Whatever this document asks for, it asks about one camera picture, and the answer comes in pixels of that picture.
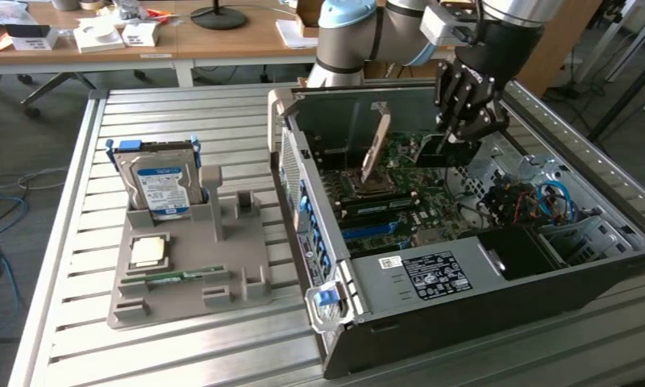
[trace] red wire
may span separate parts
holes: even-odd
[[[515,224],[515,222],[518,222],[519,201],[522,200],[526,194],[527,194],[526,192],[521,192],[518,195],[518,201],[515,202],[514,222],[511,224]]]

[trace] black lamp base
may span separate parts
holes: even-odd
[[[219,13],[214,13],[213,7],[198,8],[191,12],[191,21],[209,30],[230,30],[242,26],[247,19],[242,12],[230,8],[219,7]]]

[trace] desk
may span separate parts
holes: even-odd
[[[575,312],[334,381],[319,378],[269,175],[265,96],[274,87],[293,84],[117,90],[89,101],[8,386],[598,387],[645,376],[643,273]],[[527,91],[517,85],[506,91],[645,216],[639,185]],[[103,142],[178,140],[190,134],[202,143],[202,162],[223,166],[219,195],[257,191],[274,301],[113,331],[105,316],[127,196]],[[509,134],[527,152],[541,150],[514,117]]]
[[[314,49],[291,50],[281,42],[275,20],[293,19],[281,12],[241,7],[239,10],[247,16],[247,24],[235,30],[210,31],[193,24],[186,16],[211,2],[146,1],[141,4],[147,8],[169,10],[182,15],[183,23],[179,26],[161,26],[157,47],[123,48],[79,54],[72,37],[59,38],[51,51],[14,51],[12,48],[2,50],[0,74],[174,69],[179,87],[190,87],[193,86],[191,69],[197,66],[282,65],[314,62]],[[223,0],[219,4],[261,5],[291,11],[291,8],[281,6],[275,0]],[[77,18],[93,16],[93,12],[87,10],[56,11],[48,2],[30,3],[28,12],[38,23],[60,28],[74,28],[78,25]],[[447,53],[449,51],[437,52],[434,57],[443,57]]]

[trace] floor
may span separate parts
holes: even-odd
[[[586,57],[601,34],[602,31],[599,30],[586,32],[574,51],[578,58]],[[617,37],[615,45],[611,47],[618,47],[619,41],[621,37]],[[603,96],[593,97],[590,93],[585,93],[577,100],[550,102],[549,104],[569,121],[575,119],[574,125],[585,131],[586,128],[582,127],[581,120],[575,117],[569,104],[579,110],[587,99],[591,98],[582,114],[587,126],[591,127],[643,67],[645,49],[641,50],[637,58],[626,67],[617,82],[603,87]],[[258,66],[242,66],[234,73],[231,73],[234,68],[229,67],[207,70],[213,70],[205,74],[215,82],[258,83],[261,70]],[[133,89],[175,86],[174,73],[170,70],[147,70],[146,75],[147,81],[138,81],[130,72],[93,73],[87,77],[101,88]],[[295,77],[305,76],[305,69],[301,65],[269,66],[269,76],[277,81],[294,81]],[[32,78],[40,84],[46,81],[47,76],[35,75]],[[42,117],[31,120],[22,115],[18,100],[30,92],[32,87],[18,83],[15,76],[4,76],[0,81],[0,174],[23,174],[68,163],[86,104],[86,89],[75,81],[67,81],[34,104],[42,111]],[[587,87],[581,84],[575,88],[582,92]],[[557,100],[558,95],[550,94],[550,98]],[[614,122],[619,123],[630,115],[635,106],[643,103],[645,88]],[[625,125],[603,140],[603,146],[619,165],[645,185],[645,114],[642,112],[630,115]],[[60,179],[62,176],[62,173],[52,174],[34,181],[32,185],[48,184]],[[35,288],[58,195],[58,189],[31,191],[27,197],[28,214],[12,228],[0,234],[0,244],[12,266],[12,273],[26,305]],[[11,202],[0,201],[0,214],[11,204]],[[2,278],[0,280],[0,324],[11,314],[12,292],[6,279]],[[7,329],[0,333],[0,385],[4,385],[7,381],[24,315],[24,310],[20,310]]]

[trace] white paper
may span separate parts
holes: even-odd
[[[277,31],[281,40],[289,48],[314,48],[318,45],[318,38],[303,38],[298,32],[297,22],[293,20],[277,20]]]
[[[26,12],[26,7],[20,2],[0,0],[0,24],[35,25],[36,21]]]

